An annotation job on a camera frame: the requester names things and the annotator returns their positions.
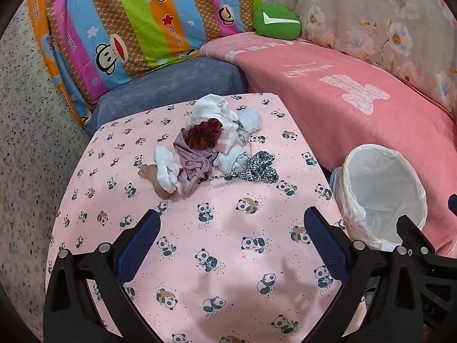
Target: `purple fabric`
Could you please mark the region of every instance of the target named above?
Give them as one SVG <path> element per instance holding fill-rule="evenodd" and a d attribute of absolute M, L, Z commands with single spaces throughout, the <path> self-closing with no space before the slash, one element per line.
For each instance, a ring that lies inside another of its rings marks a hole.
<path fill-rule="evenodd" d="M 205 181 L 212 173 L 216 152 L 190 149 L 185 141 L 186 136 L 187 130 L 181 129 L 176 140 L 173 142 L 173 146 L 179 154 L 181 165 L 190 180 L 190 183 L 184 190 L 184 195 L 188 196 L 196 183 Z"/>

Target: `panda print tablecloth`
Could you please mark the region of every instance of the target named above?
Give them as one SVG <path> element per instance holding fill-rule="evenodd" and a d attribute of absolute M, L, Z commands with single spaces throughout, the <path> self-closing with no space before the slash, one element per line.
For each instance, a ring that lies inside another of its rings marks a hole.
<path fill-rule="evenodd" d="M 60 249 L 94 251 L 152 208 L 161 232 L 126 293 L 165 342 L 301 342 L 335 296 L 334 280 L 312 245 L 303 214 L 316 206 L 342 226 L 317 162 L 286 107 L 271 93 L 226 97 L 233 110 L 259 110 L 251 153 L 275 156 L 278 182 L 209 179 L 187 199 L 164 201 L 138 175 L 173 141 L 195 102 L 138 113 L 101 127 L 79 162 L 57 215 L 46 285 Z M 93 298 L 118 333 L 97 285 Z M 354 330 L 365 314 L 361 304 Z"/>

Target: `blue cushion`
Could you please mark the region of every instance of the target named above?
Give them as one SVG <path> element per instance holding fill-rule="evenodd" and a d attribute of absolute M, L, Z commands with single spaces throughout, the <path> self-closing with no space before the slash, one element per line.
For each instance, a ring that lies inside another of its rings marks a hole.
<path fill-rule="evenodd" d="M 199 99 L 209 93 L 247 92 L 246 77 L 233 64 L 208 57 L 188 59 L 138 77 L 100 98 L 86 127 L 91 137 L 103 124 L 148 109 Z"/>

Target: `silver screw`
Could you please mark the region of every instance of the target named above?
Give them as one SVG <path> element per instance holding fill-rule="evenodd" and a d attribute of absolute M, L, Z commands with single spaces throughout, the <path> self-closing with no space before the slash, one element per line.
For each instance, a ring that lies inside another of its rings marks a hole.
<path fill-rule="evenodd" d="M 360 241 L 360 240 L 354 241 L 353 246 L 354 246 L 357 250 L 363 250 L 363 249 L 366 248 L 365 242 Z"/>
<path fill-rule="evenodd" d="M 68 255 L 68 250 L 67 249 L 62 249 L 59 252 L 59 258 L 65 258 Z"/>
<path fill-rule="evenodd" d="M 111 248 L 110 244 L 105 242 L 98 247 L 98 251 L 100 253 L 106 253 L 110 248 Z"/>
<path fill-rule="evenodd" d="M 399 246 L 399 247 L 397 247 L 397 252 L 401 255 L 405 255 L 408 251 L 406 250 L 406 248 L 404 246 Z"/>

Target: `green round cushion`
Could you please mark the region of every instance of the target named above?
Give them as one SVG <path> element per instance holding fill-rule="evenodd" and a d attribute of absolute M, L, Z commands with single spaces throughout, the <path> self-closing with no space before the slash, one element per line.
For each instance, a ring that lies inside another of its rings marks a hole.
<path fill-rule="evenodd" d="M 252 15 L 255 33 L 280 40 L 295 40 L 302 24 L 298 16 L 278 4 L 261 4 Z"/>

